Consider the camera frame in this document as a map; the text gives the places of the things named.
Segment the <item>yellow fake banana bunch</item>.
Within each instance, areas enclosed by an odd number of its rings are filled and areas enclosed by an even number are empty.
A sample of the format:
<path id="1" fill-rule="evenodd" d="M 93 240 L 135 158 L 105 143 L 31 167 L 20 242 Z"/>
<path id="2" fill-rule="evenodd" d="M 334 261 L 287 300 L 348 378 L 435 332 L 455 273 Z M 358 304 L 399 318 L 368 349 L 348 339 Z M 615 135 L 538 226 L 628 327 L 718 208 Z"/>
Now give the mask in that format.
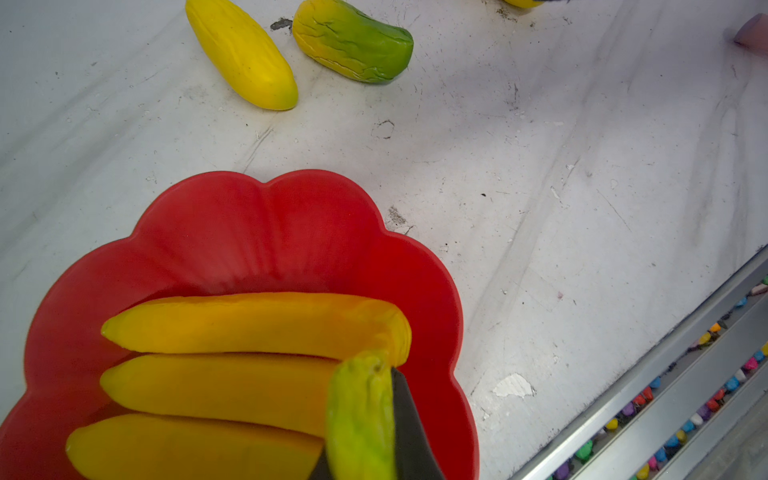
<path id="1" fill-rule="evenodd" d="M 400 479 L 396 374 L 412 332 L 386 301 L 250 293 L 145 302 L 102 336 L 124 413 L 75 429 L 88 479 Z"/>

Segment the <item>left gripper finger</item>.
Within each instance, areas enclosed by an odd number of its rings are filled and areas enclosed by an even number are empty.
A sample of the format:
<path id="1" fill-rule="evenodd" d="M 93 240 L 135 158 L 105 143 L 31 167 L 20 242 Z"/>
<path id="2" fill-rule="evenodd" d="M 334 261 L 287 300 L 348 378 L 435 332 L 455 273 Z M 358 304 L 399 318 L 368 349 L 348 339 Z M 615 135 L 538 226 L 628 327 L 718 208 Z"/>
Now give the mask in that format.
<path id="1" fill-rule="evenodd" d="M 442 479 L 405 376 L 341 367 L 331 380 L 328 432 L 311 479 Z"/>

